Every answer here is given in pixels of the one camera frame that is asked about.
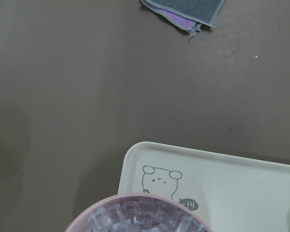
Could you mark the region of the white rabbit print tray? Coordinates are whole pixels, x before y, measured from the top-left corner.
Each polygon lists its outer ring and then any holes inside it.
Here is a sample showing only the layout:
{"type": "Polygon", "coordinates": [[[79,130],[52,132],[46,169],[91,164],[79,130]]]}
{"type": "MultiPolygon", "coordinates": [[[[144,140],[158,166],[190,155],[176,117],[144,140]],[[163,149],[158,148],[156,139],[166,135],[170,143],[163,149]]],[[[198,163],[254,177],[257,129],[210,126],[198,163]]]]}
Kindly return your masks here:
{"type": "Polygon", "coordinates": [[[124,157],[118,193],[172,199],[214,232],[289,232],[287,164],[140,142],[124,157]]]}

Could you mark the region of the grey purple folded cloth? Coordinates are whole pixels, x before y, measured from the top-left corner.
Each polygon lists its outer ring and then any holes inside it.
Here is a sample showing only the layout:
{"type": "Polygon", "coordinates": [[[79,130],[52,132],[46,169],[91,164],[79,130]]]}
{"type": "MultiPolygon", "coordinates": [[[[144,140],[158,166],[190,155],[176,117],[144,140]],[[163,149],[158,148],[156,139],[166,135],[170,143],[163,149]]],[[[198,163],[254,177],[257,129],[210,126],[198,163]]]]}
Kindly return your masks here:
{"type": "Polygon", "coordinates": [[[203,25],[214,27],[224,0],[142,0],[141,3],[163,16],[189,35],[201,31],[203,25]]]}

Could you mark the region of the clear ice cubes pile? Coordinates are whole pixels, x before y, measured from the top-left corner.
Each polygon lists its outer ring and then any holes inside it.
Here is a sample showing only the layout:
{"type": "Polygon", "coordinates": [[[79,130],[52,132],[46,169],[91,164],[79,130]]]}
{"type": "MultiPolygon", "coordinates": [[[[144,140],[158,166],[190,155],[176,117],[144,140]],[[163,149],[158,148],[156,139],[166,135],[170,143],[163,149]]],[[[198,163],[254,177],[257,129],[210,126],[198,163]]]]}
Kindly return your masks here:
{"type": "Polygon", "coordinates": [[[206,232],[206,227],[178,206],[150,197],[123,200],[94,210],[88,232],[206,232]]]}

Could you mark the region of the pink bowl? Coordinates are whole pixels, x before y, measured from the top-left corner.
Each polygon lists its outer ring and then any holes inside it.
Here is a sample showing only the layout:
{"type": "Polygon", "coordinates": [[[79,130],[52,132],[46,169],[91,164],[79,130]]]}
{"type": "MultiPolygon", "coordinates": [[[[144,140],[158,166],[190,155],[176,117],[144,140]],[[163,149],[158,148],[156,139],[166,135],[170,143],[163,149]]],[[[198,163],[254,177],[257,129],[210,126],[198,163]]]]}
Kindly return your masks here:
{"type": "Polygon", "coordinates": [[[193,216],[195,219],[200,221],[207,229],[207,232],[210,231],[209,227],[205,225],[200,219],[198,219],[195,215],[193,215],[187,208],[185,208],[183,205],[175,203],[174,201],[170,199],[166,199],[160,196],[155,196],[149,193],[137,193],[137,194],[119,194],[112,197],[108,197],[106,199],[103,199],[92,206],[90,206],[88,209],[86,209],[84,212],[82,212],[66,229],[68,232],[87,232],[87,219],[89,215],[94,211],[97,210],[103,206],[110,205],[112,203],[120,203],[123,200],[136,200],[139,197],[150,197],[158,200],[163,200],[168,203],[172,203],[185,212],[187,212],[189,215],[193,216]]]}

